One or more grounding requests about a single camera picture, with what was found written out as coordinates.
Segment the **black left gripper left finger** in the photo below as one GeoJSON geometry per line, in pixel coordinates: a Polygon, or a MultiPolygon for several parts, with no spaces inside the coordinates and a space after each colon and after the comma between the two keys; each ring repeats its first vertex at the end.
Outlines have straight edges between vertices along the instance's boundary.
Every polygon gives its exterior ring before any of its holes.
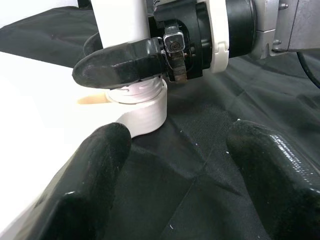
{"type": "Polygon", "coordinates": [[[97,128],[56,173],[16,240],[101,240],[132,138],[122,123],[97,128]]]}

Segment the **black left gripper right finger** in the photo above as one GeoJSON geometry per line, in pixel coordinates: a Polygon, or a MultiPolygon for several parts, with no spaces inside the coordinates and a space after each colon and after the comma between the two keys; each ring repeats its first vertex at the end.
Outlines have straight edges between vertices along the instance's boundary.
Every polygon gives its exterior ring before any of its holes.
{"type": "Polygon", "coordinates": [[[235,121],[226,145],[273,240],[320,238],[320,168],[280,132],[235,121]]]}

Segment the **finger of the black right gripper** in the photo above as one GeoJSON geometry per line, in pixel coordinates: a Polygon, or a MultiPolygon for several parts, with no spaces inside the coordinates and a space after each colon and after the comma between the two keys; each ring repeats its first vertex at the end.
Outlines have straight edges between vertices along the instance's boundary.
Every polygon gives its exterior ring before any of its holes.
{"type": "Polygon", "coordinates": [[[101,58],[103,44],[99,32],[90,36],[83,45],[83,53],[85,57],[101,58]]]}
{"type": "Polygon", "coordinates": [[[73,68],[74,81],[94,89],[118,89],[160,76],[165,72],[163,45],[158,38],[97,50],[73,68]]]}

